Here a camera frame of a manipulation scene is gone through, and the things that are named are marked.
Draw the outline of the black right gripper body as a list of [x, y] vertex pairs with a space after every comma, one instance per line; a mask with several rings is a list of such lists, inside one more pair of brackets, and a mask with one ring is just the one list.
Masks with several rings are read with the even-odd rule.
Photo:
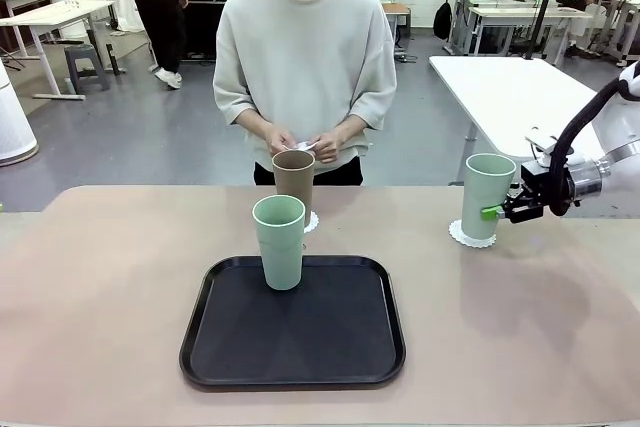
[[537, 161], [521, 165], [522, 193], [526, 205], [520, 213], [522, 222], [541, 218], [547, 208], [556, 217], [568, 212], [568, 171], [554, 176]]

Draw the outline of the person's left hand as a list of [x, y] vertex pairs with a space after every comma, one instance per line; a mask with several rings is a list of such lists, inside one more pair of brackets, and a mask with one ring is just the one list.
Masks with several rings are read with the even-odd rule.
[[329, 164], [335, 162], [346, 143], [346, 136], [340, 127], [322, 133], [311, 140], [312, 151], [315, 159], [321, 163]]

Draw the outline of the person's right hand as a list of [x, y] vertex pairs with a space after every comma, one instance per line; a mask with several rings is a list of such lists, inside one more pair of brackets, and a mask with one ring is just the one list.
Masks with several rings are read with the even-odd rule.
[[287, 130], [273, 124], [267, 125], [264, 140], [271, 156], [297, 147], [296, 140]]

